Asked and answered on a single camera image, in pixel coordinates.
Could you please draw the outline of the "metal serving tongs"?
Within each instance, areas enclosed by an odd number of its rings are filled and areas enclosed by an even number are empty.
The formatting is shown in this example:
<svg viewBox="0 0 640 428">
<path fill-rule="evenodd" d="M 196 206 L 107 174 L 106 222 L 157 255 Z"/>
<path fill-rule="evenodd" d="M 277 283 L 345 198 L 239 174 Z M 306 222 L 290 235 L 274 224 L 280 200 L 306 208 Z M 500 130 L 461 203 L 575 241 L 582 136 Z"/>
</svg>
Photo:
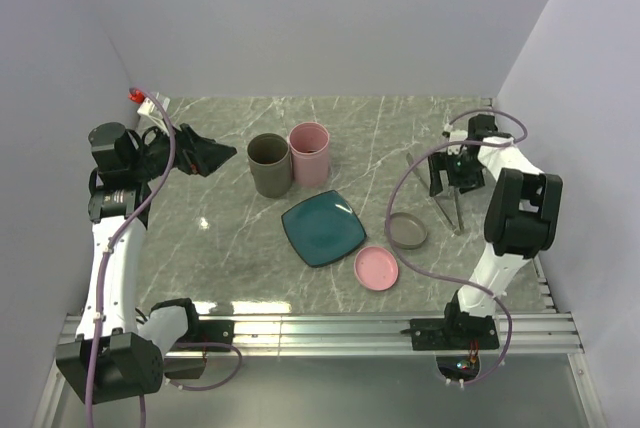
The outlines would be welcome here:
<svg viewBox="0 0 640 428">
<path fill-rule="evenodd" d="M 431 196 L 430 185 L 422 175 L 419 168 L 412 170 L 414 177 L 426 190 L 431 205 L 436 210 L 438 217 L 444 225 L 456 236 L 464 232 L 464 223 L 459 205 L 459 191 L 456 188 L 448 188 L 445 192 Z"/>
</svg>

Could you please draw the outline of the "grey cylindrical container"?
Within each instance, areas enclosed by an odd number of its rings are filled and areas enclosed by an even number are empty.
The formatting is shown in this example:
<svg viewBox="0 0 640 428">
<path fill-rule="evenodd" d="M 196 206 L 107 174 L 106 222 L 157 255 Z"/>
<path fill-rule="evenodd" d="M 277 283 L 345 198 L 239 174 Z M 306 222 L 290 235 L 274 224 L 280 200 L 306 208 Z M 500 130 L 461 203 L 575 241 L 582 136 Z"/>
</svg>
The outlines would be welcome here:
<svg viewBox="0 0 640 428">
<path fill-rule="evenodd" d="M 266 198 L 284 196 L 293 183 L 288 142 L 275 133 L 254 137 L 247 146 L 249 169 L 257 192 Z"/>
</svg>

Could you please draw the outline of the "grey round lid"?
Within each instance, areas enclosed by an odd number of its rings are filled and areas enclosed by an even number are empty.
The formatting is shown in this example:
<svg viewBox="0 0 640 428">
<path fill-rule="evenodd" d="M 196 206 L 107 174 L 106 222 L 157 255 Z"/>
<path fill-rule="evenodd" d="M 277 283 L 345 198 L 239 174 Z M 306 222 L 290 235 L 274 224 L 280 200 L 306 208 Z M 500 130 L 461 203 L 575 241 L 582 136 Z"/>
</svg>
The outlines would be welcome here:
<svg viewBox="0 0 640 428">
<path fill-rule="evenodd" d="M 386 220 L 386 226 L 394 248 L 415 250 L 422 247 L 428 237 L 425 224 L 408 212 L 392 213 Z"/>
</svg>

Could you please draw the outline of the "pink cylindrical container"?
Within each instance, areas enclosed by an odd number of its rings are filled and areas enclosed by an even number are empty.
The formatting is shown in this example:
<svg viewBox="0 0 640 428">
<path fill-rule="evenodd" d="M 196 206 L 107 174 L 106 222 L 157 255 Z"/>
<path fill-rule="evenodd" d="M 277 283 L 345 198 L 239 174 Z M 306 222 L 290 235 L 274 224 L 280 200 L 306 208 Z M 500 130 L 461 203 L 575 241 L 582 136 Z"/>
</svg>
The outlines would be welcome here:
<svg viewBox="0 0 640 428">
<path fill-rule="evenodd" d="M 296 125 L 289 133 L 294 180 L 303 187 L 322 185 L 329 176 L 327 129 L 316 122 Z"/>
</svg>

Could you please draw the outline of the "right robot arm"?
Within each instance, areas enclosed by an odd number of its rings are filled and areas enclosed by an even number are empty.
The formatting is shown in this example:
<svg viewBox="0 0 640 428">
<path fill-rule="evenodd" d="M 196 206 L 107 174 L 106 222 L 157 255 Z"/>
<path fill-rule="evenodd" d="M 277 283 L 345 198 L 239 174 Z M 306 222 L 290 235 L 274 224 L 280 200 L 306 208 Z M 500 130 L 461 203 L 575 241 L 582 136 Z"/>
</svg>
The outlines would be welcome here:
<svg viewBox="0 0 640 428">
<path fill-rule="evenodd" d="M 484 221 L 485 248 L 469 282 L 447 303 L 440 331 L 450 347 L 495 349 L 497 303 L 516 273 L 553 244 L 563 181 L 533 165 L 485 110 L 474 110 L 465 130 L 447 125 L 443 136 L 449 145 L 427 158 L 431 197 L 443 191 L 442 173 L 461 194 L 484 187 L 487 174 L 495 186 Z"/>
</svg>

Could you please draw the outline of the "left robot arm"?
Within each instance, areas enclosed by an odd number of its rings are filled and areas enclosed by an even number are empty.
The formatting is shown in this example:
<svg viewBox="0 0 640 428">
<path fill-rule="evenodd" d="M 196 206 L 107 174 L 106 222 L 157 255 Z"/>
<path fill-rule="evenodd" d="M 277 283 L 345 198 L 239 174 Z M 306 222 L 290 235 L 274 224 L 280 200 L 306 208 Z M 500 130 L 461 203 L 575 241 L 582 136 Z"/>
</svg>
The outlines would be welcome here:
<svg viewBox="0 0 640 428">
<path fill-rule="evenodd" d="M 189 298 L 154 305 L 144 322 L 136 318 L 149 184 L 172 168 L 207 177 L 237 151 L 187 124 L 172 135 L 157 126 L 138 135 L 110 122 L 94 128 L 88 141 L 96 162 L 89 179 L 90 289 L 74 341 L 56 348 L 56 365 L 79 398 L 95 405 L 157 392 L 170 349 L 190 350 L 201 341 L 203 327 Z"/>
</svg>

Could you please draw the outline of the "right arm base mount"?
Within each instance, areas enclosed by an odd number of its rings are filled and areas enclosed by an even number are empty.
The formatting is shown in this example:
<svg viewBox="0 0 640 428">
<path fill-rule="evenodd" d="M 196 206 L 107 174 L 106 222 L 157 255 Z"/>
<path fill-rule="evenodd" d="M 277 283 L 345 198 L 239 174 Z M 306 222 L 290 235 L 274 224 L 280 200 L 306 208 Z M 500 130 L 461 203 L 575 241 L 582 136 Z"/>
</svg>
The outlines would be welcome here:
<svg viewBox="0 0 640 428">
<path fill-rule="evenodd" d="M 400 331 L 411 340 L 413 351 L 444 352 L 436 356 L 439 373 L 448 383 L 465 385 L 481 371 L 481 350 L 500 347 L 492 317 L 470 317 L 466 313 L 446 318 L 414 318 Z"/>
</svg>

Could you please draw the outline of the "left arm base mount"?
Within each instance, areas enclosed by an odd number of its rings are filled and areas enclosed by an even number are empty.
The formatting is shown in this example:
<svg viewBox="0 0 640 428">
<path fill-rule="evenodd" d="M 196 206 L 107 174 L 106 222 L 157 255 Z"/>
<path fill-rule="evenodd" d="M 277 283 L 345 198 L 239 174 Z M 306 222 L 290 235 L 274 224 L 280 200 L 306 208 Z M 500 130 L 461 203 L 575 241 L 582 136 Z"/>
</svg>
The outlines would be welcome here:
<svg viewBox="0 0 640 428">
<path fill-rule="evenodd" d="M 235 323 L 229 319 L 200 321 L 194 334 L 180 338 L 164 358 L 164 375 L 170 381 L 199 380 L 210 353 L 231 353 Z"/>
</svg>

